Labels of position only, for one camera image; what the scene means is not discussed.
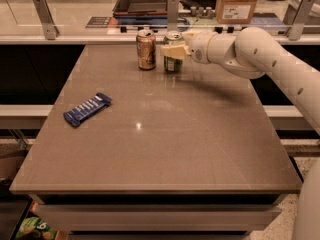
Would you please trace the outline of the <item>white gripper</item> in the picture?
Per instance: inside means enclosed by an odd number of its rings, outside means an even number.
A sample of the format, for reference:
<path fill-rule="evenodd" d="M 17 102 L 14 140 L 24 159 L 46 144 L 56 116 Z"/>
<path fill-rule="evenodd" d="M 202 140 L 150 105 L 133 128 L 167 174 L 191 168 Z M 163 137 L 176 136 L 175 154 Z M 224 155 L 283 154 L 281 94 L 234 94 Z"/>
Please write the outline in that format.
<path fill-rule="evenodd" d="M 193 61 L 201 64 L 209 64 L 208 47 L 216 32 L 200 32 L 188 30 L 182 33 L 187 45 L 162 45 L 161 51 L 164 56 L 173 59 L 184 60 L 191 55 Z"/>

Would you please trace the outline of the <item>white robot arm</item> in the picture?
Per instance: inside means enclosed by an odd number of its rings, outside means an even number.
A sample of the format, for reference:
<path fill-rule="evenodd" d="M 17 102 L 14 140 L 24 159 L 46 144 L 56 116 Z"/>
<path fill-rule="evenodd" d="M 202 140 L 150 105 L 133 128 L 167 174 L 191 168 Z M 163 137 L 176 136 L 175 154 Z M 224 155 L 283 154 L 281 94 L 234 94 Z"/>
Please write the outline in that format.
<path fill-rule="evenodd" d="M 247 79 L 269 76 L 320 134 L 320 71 L 286 51 L 267 31 L 248 27 L 236 35 L 186 32 L 181 41 L 162 45 L 161 52 L 175 59 L 218 64 Z M 320 240 L 320 161 L 303 183 L 292 240 Z"/>

